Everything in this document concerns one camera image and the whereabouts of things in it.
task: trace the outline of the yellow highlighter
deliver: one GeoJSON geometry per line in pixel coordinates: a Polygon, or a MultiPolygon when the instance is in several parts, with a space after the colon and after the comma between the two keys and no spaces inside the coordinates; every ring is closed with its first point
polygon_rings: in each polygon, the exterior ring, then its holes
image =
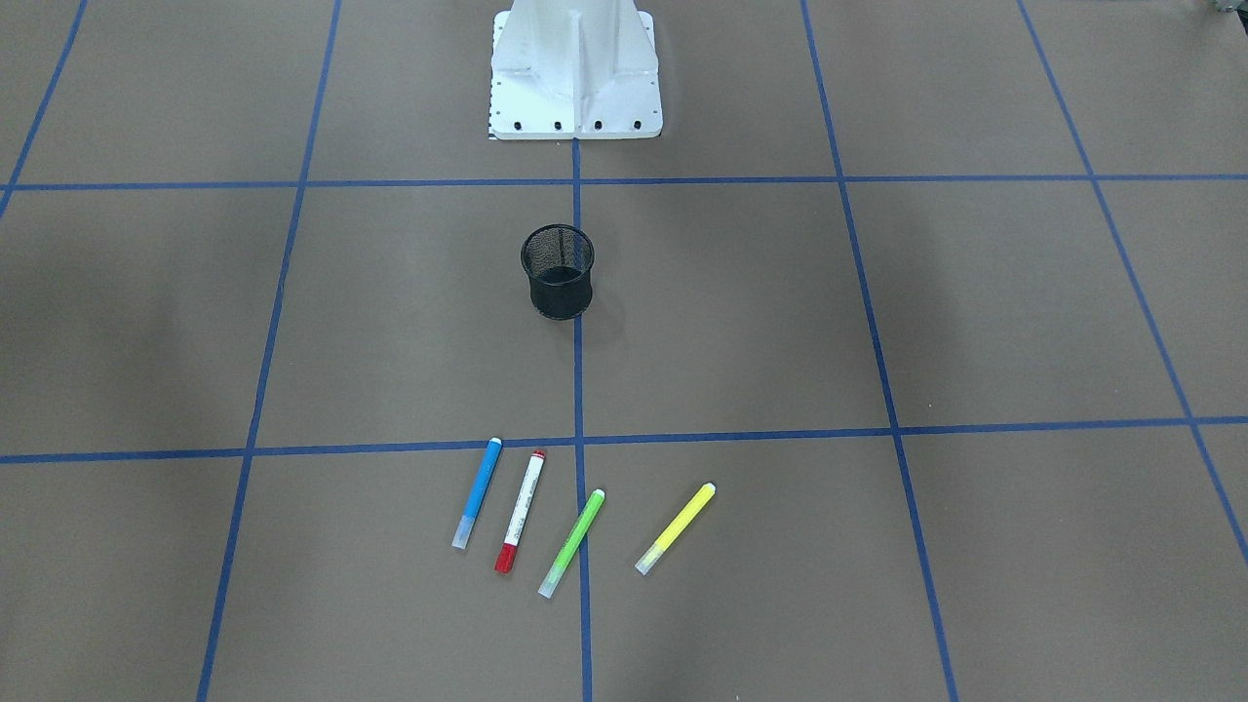
{"type": "Polygon", "coordinates": [[[659,535],[659,538],[655,538],[654,543],[649,548],[646,548],[645,555],[641,556],[641,560],[636,562],[636,572],[641,575],[648,575],[650,572],[650,568],[653,568],[654,565],[659,562],[659,558],[661,558],[663,555],[666,553],[668,548],[671,547],[671,543],[676,540],[678,536],[680,536],[680,532],[685,531],[685,527],[689,526],[689,522],[694,521],[694,517],[698,516],[698,512],[701,512],[701,508],[705,507],[706,503],[710,502],[710,498],[714,496],[715,496],[715,483],[708,482],[706,485],[699,487],[698,492],[695,492],[694,496],[689,498],[689,502],[686,502],[685,506],[676,515],[676,518],[671,520],[671,523],[668,525],[668,528],[663,530],[663,533],[659,535]]]}

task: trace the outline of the black mesh cup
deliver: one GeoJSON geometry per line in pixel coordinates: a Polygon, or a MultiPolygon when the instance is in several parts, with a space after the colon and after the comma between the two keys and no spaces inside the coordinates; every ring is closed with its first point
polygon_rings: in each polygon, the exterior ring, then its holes
{"type": "Polygon", "coordinates": [[[568,225],[544,226],[524,240],[520,265],[529,276],[529,300],[552,320],[570,320],[594,297],[589,269],[594,245],[585,232],[568,225]]]}

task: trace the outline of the marker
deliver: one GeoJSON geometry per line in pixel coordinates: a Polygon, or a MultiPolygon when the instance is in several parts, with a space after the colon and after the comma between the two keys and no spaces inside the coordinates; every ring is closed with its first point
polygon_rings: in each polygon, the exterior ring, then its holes
{"type": "Polygon", "coordinates": [[[603,500],[607,500],[607,493],[602,488],[589,493],[589,500],[585,500],[585,508],[577,517],[577,523],[572,525],[572,533],[568,535],[568,541],[563,542],[563,548],[554,557],[554,563],[550,565],[547,578],[542,581],[542,587],[538,588],[538,595],[542,597],[549,600],[554,595],[554,588],[558,587],[559,581],[563,578],[563,572],[568,570],[568,563],[572,563],[572,557],[577,555],[580,540],[585,538],[589,525],[594,523],[594,517],[598,516],[598,510],[602,508],[603,500]]]}
{"type": "Polygon", "coordinates": [[[498,552],[498,560],[494,561],[494,570],[500,573],[512,572],[512,563],[515,562],[515,548],[520,545],[524,520],[529,516],[529,505],[533,503],[533,493],[538,488],[538,478],[542,477],[542,463],[544,462],[545,453],[534,451],[533,456],[529,457],[529,467],[524,468],[520,493],[515,497],[512,521],[507,525],[507,536],[503,537],[503,550],[498,552]]]}
{"type": "Polygon", "coordinates": [[[468,536],[472,533],[472,525],[480,512],[480,503],[485,500],[485,491],[489,490],[489,478],[494,475],[494,465],[498,463],[498,455],[503,452],[503,440],[489,440],[485,445],[485,455],[480,458],[480,467],[477,468],[477,480],[472,483],[472,492],[468,493],[468,503],[464,505],[464,516],[459,518],[459,528],[456,530],[456,538],[452,546],[463,551],[468,547],[468,536]]]}
{"type": "Polygon", "coordinates": [[[650,568],[659,562],[659,558],[671,548],[671,543],[680,536],[680,532],[685,531],[689,522],[694,521],[698,512],[710,502],[710,498],[715,496],[715,483],[708,482],[706,485],[698,488],[694,496],[685,502],[685,506],[676,513],[676,518],[671,520],[668,528],[663,530],[659,538],[654,540],[654,543],[646,548],[645,555],[641,560],[636,562],[636,572],[646,575],[650,568]]]}

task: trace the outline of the blue marker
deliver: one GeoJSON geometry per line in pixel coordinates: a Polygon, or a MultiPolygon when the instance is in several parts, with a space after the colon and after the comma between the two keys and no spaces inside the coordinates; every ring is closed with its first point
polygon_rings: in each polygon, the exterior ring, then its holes
{"type": "Polygon", "coordinates": [[[489,490],[489,478],[494,475],[494,463],[502,452],[503,440],[497,436],[485,445],[485,455],[480,460],[480,467],[477,468],[477,480],[473,481],[468,503],[464,505],[464,516],[459,520],[459,528],[456,530],[456,540],[451,542],[461,551],[468,547],[468,535],[472,533],[472,525],[477,521],[477,512],[480,512],[480,503],[485,500],[485,491],[489,490]]]}

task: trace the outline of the grid line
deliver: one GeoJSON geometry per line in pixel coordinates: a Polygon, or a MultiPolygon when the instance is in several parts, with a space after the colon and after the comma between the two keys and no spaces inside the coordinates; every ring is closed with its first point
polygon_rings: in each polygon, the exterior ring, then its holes
{"type": "Polygon", "coordinates": [[[265,356],[260,363],[260,377],[256,381],[256,403],[252,410],[251,426],[247,430],[247,452],[238,471],[238,487],[235,492],[233,511],[230,516],[230,531],[226,536],[225,555],[221,560],[221,577],[217,582],[216,601],[212,607],[212,622],[208,626],[208,641],[203,651],[203,667],[200,671],[197,702],[206,702],[208,686],[212,682],[212,666],[216,661],[217,642],[221,636],[221,621],[225,616],[226,597],[230,592],[230,576],[233,568],[235,550],[238,545],[238,531],[242,523],[242,511],[247,500],[247,485],[251,480],[251,466],[255,458],[256,437],[260,433],[260,418],[265,408],[265,392],[268,387],[268,371],[273,362],[273,349],[277,345],[277,326],[282,319],[282,305],[286,296],[286,276],[291,270],[291,254],[300,229],[300,214],[303,209],[303,195],[307,192],[308,171],[312,167],[312,150],[316,146],[316,131],[321,120],[321,106],[324,102],[324,89],[329,80],[329,64],[333,60],[333,42],[338,34],[338,17],[342,14],[342,0],[333,1],[329,16],[329,32],[321,59],[321,77],[317,82],[316,100],[312,104],[312,117],[308,120],[307,142],[303,147],[303,165],[300,169],[300,186],[291,207],[291,224],[286,232],[286,247],[282,251],[282,266],[277,275],[277,289],[273,294],[273,309],[268,321],[268,334],[265,340],[265,356]]]}
{"type": "Polygon", "coordinates": [[[1136,294],[1136,301],[1139,304],[1139,310],[1143,312],[1144,320],[1148,322],[1148,331],[1153,335],[1153,342],[1157,345],[1157,352],[1161,355],[1162,363],[1166,366],[1166,373],[1169,376],[1176,397],[1178,397],[1179,406],[1183,410],[1183,417],[1189,422],[1188,428],[1192,432],[1192,440],[1196,442],[1196,447],[1201,453],[1201,460],[1204,462],[1204,470],[1209,476],[1209,482],[1213,485],[1213,491],[1217,493],[1218,501],[1222,503],[1222,511],[1231,527],[1231,533],[1234,536],[1236,543],[1239,546],[1239,556],[1243,558],[1244,565],[1248,565],[1248,540],[1244,538],[1244,532],[1239,525],[1239,520],[1236,517],[1234,507],[1231,505],[1231,498],[1227,496],[1226,487],[1222,485],[1222,477],[1218,475],[1218,468],[1213,462],[1213,457],[1209,455],[1208,447],[1204,445],[1204,436],[1201,433],[1201,427],[1192,421],[1192,406],[1188,402],[1187,392],[1183,391],[1183,383],[1179,381],[1178,371],[1174,368],[1169,351],[1166,349],[1166,341],[1162,337],[1161,326],[1157,324],[1152,307],[1148,305],[1148,297],[1144,295],[1143,285],[1141,285],[1139,277],[1136,275],[1136,269],[1131,264],[1131,256],[1127,252],[1127,246],[1122,240],[1122,235],[1118,232],[1118,225],[1114,222],[1109,202],[1106,200],[1104,192],[1101,189],[1101,179],[1092,167],[1092,160],[1088,157],[1087,150],[1083,147],[1083,139],[1080,137],[1080,131],[1075,126],[1075,117],[1071,115],[1071,110],[1066,104],[1062,89],[1057,85],[1057,76],[1053,74],[1053,67],[1048,62],[1048,56],[1040,40],[1040,34],[1036,31],[1035,22],[1032,22],[1031,12],[1027,11],[1027,5],[1023,0],[1016,0],[1016,2],[1018,5],[1018,12],[1022,15],[1023,24],[1027,25],[1027,32],[1031,35],[1032,44],[1036,46],[1036,55],[1040,57],[1040,62],[1045,69],[1045,75],[1048,77],[1048,85],[1052,87],[1053,96],[1057,99],[1057,105],[1061,107],[1062,116],[1066,119],[1066,126],[1070,129],[1071,139],[1075,140],[1075,146],[1078,149],[1080,159],[1083,161],[1085,170],[1087,170],[1092,191],[1096,195],[1097,202],[1101,205],[1101,212],[1104,215],[1104,222],[1109,227],[1109,236],[1113,237],[1113,244],[1118,250],[1118,257],[1122,260],[1122,266],[1127,272],[1127,279],[1131,281],[1131,287],[1136,294]]]}
{"type": "Polygon", "coordinates": [[[44,115],[47,114],[47,106],[52,102],[52,94],[56,92],[56,85],[61,81],[61,72],[65,70],[65,64],[70,59],[70,51],[74,50],[74,41],[77,39],[79,29],[82,26],[82,15],[86,14],[87,0],[80,0],[77,11],[74,14],[74,21],[70,22],[69,35],[65,37],[65,45],[61,47],[61,55],[56,59],[56,67],[52,69],[52,77],[47,81],[47,87],[44,90],[44,97],[39,101],[39,109],[35,110],[35,119],[30,122],[30,129],[26,130],[26,140],[21,144],[21,151],[17,154],[17,161],[12,165],[12,172],[9,174],[9,186],[5,187],[4,195],[0,195],[0,219],[4,217],[5,210],[9,209],[9,200],[12,199],[15,186],[17,180],[21,179],[21,170],[26,167],[26,159],[30,157],[30,149],[35,145],[35,136],[39,135],[39,126],[44,122],[44,115]]]}
{"type": "MultiPolygon", "coordinates": [[[[1204,417],[1148,417],[1134,420],[1081,420],[1048,422],[1002,422],[980,425],[917,425],[899,426],[902,436],[963,435],[963,433],[1020,433],[1053,431],[1104,431],[1116,428],[1158,428],[1186,426],[1239,426],[1248,425],[1248,415],[1216,415],[1204,417]]],[[[892,436],[892,427],[812,428],[775,431],[718,431],[676,433],[617,433],[585,435],[579,438],[585,446],[619,446],[626,443],[698,443],[716,441],[785,441],[785,440],[837,440],[892,436]]],[[[543,446],[573,446],[575,436],[542,436],[508,438],[515,448],[540,448],[543,446]]],[[[480,440],[446,441],[391,441],[371,443],[310,443],[290,446],[256,446],[227,448],[173,448],[151,451],[96,451],[56,453],[0,455],[0,466],[36,463],[90,463],[110,461],[171,461],[182,458],[241,458],[261,456],[322,456],[349,453],[408,453],[422,451],[480,450],[480,440]]]]}
{"type": "MultiPolygon", "coordinates": [[[[580,140],[572,140],[572,226],[580,229],[580,140]]],[[[574,432],[573,445],[577,451],[577,512],[585,508],[585,373],[584,373],[584,327],[580,315],[573,321],[573,407],[574,432]]],[[[589,582],[589,535],[580,542],[580,697],[584,702],[594,700],[594,656],[593,627],[590,611],[589,582]]]]}
{"type": "MultiPolygon", "coordinates": [[[[1086,182],[1091,180],[1119,182],[1191,182],[1248,181],[1248,174],[902,174],[902,175],[781,175],[781,176],[670,176],[670,177],[585,177],[582,186],[603,185],[756,185],[802,182],[1086,182]]],[[[5,194],[57,192],[77,190],[247,190],[297,189],[297,180],[221,180],[168,182],[12,182],[5,194]]],[[[540,187],[568,186],[567,177],[499,177],[499,179],[343,179],[308,180],[305,187],[540,187]]]]}
{"type": "Polygon", "coordinates": [[[906,495],[906,508],[910,513],[910,528],[914,532],[915,552],[919,557],[919,568],[924,578],[924,590],[927,595],[927,608],[932,621],[932,633],[936,637],[936,648],[940,653],[941,670],[945,673],[945,690],[950,702],[958,702],[957,681],[953,676],[953,663],[950,660],[948,645],[945,641],[945,622],[941,617],[940,598],[936,593],[936,581],[932,577],[931,562],[927,557],[927,540],[924,536],[922,518],[919,515],[919,503],[915,500],[915,488],[910,478],[910,462],[906,460],[906,447],[897,422],[897,408],[892,398],[892,385],[889,382],[889,367],[884,358],[884,346],[880,342],[880,329],[875,319],[875,307],[871,304],[871,287],[867,284],[866,266],[862,262],[862,249],[859,245],[857,226],[854,222],[854,207],[850,204],[849,184],[845,181],[845,170],[841,165],[841,152],[836,142],[836,125],[832,121],[831,102],[827,97],[827,87],[824,82],[824,70],[819,60],[819,45],[815,41],[815,27],[810,20],[810,5],[801,1],[801,17],[806,29],[806,42],[810,49],[810,62],[815,72],[815,85],[819,89],[819,102],[824,111],[824,126],[827,130],[827,146],[832,154],[832,166],[836,169],[837,190],[841,196],[841,209],[845,211],[845,229],[849,234],[850,247],[854,252],[854,267],[859,279],[859,287],[862,295],[862,309],[866,314],[867,329],[871,332],[871,347],[875,352],[875,363],[880,373],[880,390],[884,393],[884,405],[889,415],[889,430],[892,436],[892,447],[897,455],[897,468],[901,473],[901,487],[906,495]]]}

